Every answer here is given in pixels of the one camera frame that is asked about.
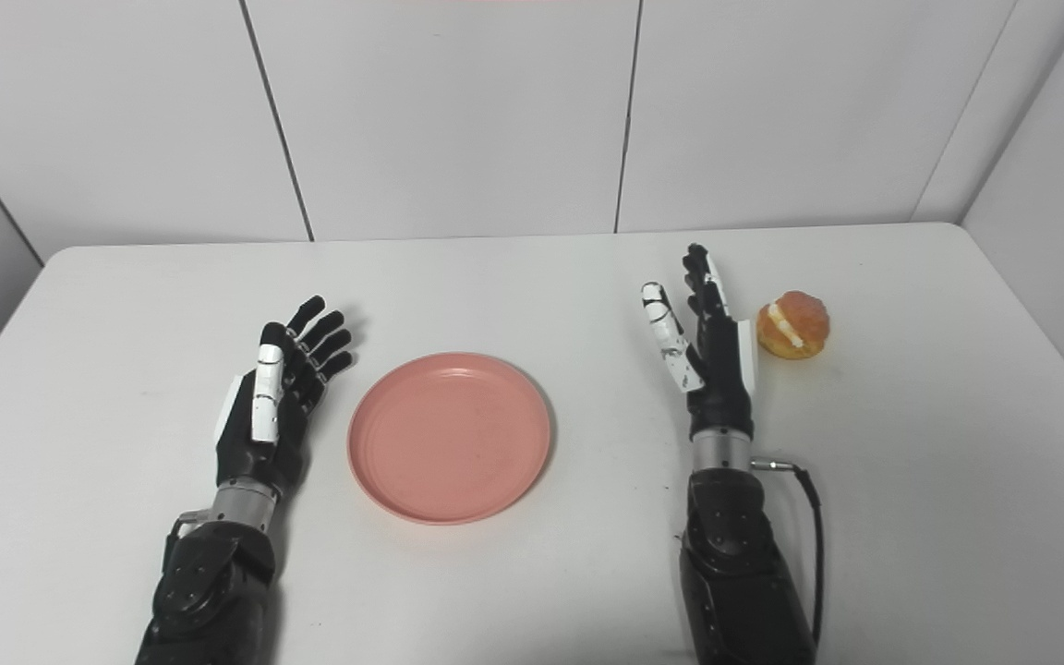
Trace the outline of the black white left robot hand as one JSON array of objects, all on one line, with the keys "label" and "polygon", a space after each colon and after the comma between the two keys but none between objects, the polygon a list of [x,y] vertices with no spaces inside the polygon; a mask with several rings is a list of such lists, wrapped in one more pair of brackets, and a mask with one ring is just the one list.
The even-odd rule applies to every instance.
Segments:
[{"label": "black white left robot hand", "polygon": [[312,296],[286,323],[261,330],[257,361],[231,390],[220,420],[218,484],[250,479],[282,497],[307,471],[307,427],[333,376],[352,365],[337,307]]}]

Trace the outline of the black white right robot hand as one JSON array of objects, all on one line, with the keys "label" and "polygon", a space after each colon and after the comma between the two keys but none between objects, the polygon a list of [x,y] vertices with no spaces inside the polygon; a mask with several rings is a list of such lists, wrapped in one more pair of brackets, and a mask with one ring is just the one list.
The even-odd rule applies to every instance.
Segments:
[{"label": "black white right robot hand", "polygon": [[685,300],[695,316],[695,338],[684,335],[667,292],[658,282],[641,289],[641,304],[664,366],[685,395],[689,435],[704,430],[755,437],[750,378],[744,370],[744,329],[728,311],[725,285],[704,245],[693,243],[683,257]]}]

